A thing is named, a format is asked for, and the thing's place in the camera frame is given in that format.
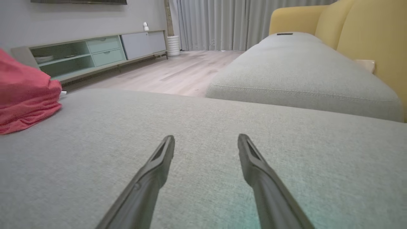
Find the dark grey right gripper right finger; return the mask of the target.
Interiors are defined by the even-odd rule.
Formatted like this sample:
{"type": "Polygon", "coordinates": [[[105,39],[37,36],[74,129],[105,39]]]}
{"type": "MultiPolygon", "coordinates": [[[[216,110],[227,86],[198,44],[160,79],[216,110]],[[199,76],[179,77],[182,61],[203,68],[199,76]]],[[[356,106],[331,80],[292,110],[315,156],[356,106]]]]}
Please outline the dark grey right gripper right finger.
{"type": "Polygon", "coordinates": [[[253,189],[263,229],[313,229],[311,221],[249,136],[238,136],[243,177],[253,189]]]}

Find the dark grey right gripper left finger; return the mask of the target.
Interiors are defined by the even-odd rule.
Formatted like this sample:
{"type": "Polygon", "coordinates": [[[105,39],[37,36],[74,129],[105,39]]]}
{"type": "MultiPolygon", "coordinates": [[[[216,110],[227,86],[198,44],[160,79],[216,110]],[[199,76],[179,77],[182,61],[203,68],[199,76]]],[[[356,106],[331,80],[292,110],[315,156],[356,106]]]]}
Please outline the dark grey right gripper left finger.
{"type": "Polygon", "coordinates": [[[98,229],[148,229],[160,189],[169,175],[175,139],[164,137],[96,226],[98,229]]]}

